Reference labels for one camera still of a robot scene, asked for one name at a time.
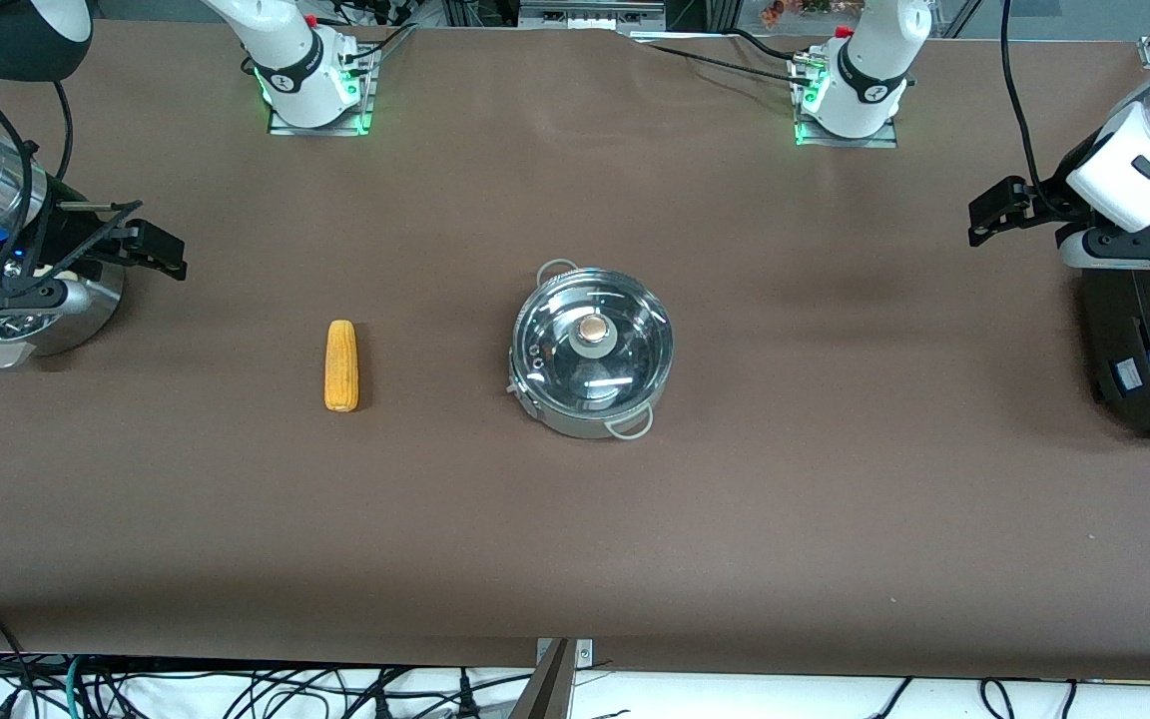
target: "glass lid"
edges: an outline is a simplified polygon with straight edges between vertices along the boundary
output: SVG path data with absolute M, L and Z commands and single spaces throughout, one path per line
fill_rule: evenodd
M 512 329 L 512 372 L 543 405 L 606 420 L 642 405 L 668 377 L 672 324 L 642 283 L 573 269 L 526 301 Z

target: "teal cable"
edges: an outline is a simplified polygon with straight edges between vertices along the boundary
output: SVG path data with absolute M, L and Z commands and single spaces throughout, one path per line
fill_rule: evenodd
M 78 718 L 78 705 L 74 702 L 74 683 L 78 681 L 78 657 L 69 663 L 69 670 L 64 673 L 64 705 L 69 707 L 69 719 Z

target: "yellow corn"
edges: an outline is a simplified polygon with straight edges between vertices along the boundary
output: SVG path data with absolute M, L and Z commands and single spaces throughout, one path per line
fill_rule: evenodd
M 348 320 L 337 320 L 328 330 L 328 373 L 322 399 L 334 413 L 358 408 L 358 332 Z

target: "pot handle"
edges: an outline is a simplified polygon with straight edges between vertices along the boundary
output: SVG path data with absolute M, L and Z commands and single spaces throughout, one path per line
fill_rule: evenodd
M 642 419 L 642 413 L 636 413 L 634 418 L 630 418 L 629 420 L 627 420 L 627 422 L 629 422 L 631 426 L 632 423 L 636 423 L 636 420 L 639 419 Z M 646 405 L 646 427 L 643 427 L 642 431 L 638 431 L 638 434 L 634 435 L 620 434 L 619 431 L 616 431 L 615 427 L 613 427 L 611 422 L 603 422 L 603 424 L 606 424 L 606 431 L 611 433 L 611 436 L 615 438 L 622 438 L 622 441 L 624 442 L 632 442 L 635 441 L 635 438 L 642 438 L 644 436 L 647 436 L 647 433 L 651 431 L 651 427 L 654 426 L 654 407 L 651 405 Z
M 544 273 L 547 273 L 549 268 L 555 268 L 557 265 L 566 265 L 569 266 L 570 269 L 578 269 L 578 265 L 572 262 L 570 260 L 564 260 L 561 258 L 549 260 L 539 266 L 539 271 L 535 273 L 535 286 L 544 284 Z

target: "brown table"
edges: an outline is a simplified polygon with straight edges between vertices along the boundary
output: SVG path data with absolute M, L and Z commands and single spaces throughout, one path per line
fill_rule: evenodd
M 1128 45 L 1014 55 L 1046 169 L 1142 78 Z M 626 668 L 1150 675 L 1150 442 L 1089 398 L 1053 234 L 966 245 L 1022 171 L 995 44 L 927 45 L 898 151 L 795 147 L 784 87 L 607 32 L 420 31 L 363 140 L 266 136 L 240 59 L 106 22 L 68 83 L 70 182 L 145 200 L 191 273 L 0 373 L 26 649 L 526 664 L 572 634 Z M 49 87 L 0 99 L 54 163 Z M 505 395 L 558 255 L 674 319 L 642 442 Z

